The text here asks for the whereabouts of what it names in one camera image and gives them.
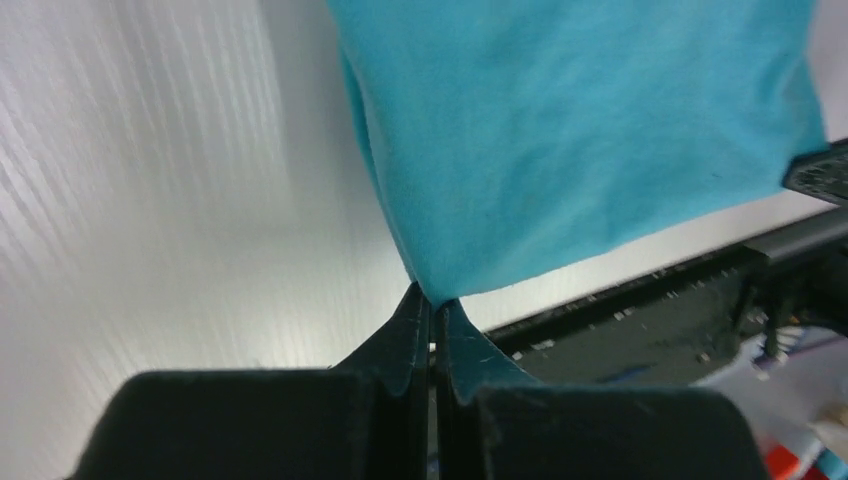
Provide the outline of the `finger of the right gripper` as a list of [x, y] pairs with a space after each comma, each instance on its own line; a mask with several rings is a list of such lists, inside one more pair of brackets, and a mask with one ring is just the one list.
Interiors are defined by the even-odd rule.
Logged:
[[847, 205], [847, 139], [827, 149], [795, 157], [782, 186], [835, 205]]

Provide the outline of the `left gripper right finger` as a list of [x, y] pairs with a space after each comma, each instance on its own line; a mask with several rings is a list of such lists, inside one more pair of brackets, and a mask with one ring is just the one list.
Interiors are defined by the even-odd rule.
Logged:
[[451, 301], [433, 318], [444, 479], [765, 479], [748, 424], [702, 388], [549, 385]]

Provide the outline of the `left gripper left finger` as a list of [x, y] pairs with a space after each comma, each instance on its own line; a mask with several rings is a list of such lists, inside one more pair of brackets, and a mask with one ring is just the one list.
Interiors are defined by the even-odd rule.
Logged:
[[325, 369], [147, 371], [97, 422], [77, 479], [422, 479], [431, 307], [417, 285]]

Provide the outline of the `teal polo shirt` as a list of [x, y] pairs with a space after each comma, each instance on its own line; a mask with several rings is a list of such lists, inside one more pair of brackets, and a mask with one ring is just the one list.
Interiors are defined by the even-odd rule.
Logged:
[[775, 194], [826, 137], [811, 1], [331, 1], [363, 159], [440, 305]]

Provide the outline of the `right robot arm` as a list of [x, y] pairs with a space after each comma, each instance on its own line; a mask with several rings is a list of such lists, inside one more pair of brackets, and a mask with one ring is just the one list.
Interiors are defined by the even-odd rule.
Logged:
[[740, 311], [762, 309], [765, 353], [772, 358], [782, 327], [820, 327], [847, 335], [847, 140], [794, 158], [782, 186], [832, 208], [744, 243], [763, 260], [749, 278]]

